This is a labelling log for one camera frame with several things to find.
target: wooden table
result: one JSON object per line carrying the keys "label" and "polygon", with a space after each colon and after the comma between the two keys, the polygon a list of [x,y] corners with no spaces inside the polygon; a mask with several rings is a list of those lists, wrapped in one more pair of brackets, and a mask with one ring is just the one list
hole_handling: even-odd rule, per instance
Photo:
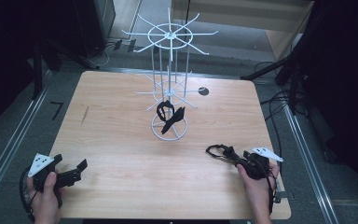
{"label": "wooden table", "polygon": [[[80,218],[241,219],[252,216],[234,165],[205,153],[210,145],[271,148],[255,86],[250,81],[190,77],[186,135],[163,141],[151,130],[156,100],[144,75],[85,72],[50,155],[60,172],[87,159],[82,180],[66,189],[62,216]],[[272,218],[291,216],[286,199]]]}

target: hand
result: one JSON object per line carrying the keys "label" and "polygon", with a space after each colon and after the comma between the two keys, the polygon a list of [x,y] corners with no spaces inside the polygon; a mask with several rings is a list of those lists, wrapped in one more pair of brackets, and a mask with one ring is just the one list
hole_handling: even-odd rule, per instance
{"label": "hand", "polygon": [[[237,165],[238,172],[246,189],[246,195],[252,208],[255,223],[271,223],[269,217],[269,183],[265,178],[255,180],[246,174],[242,165]],[[269,169],[274,176],[278,176],[279,166],[270,163]],[[269,176],[273,189],[276,188],[273,176]]]}
{"label": "hand", "polygon": [[57,175],[54,172],[48,174],[46,178],[43,193],[34,189],[33,179],[28,177],[27,187],[30,198],[32,200],[32,208],[34,211],[34,223],[58,224],[61,219],[58,201],[54,194],[54,185],[57,181]]}

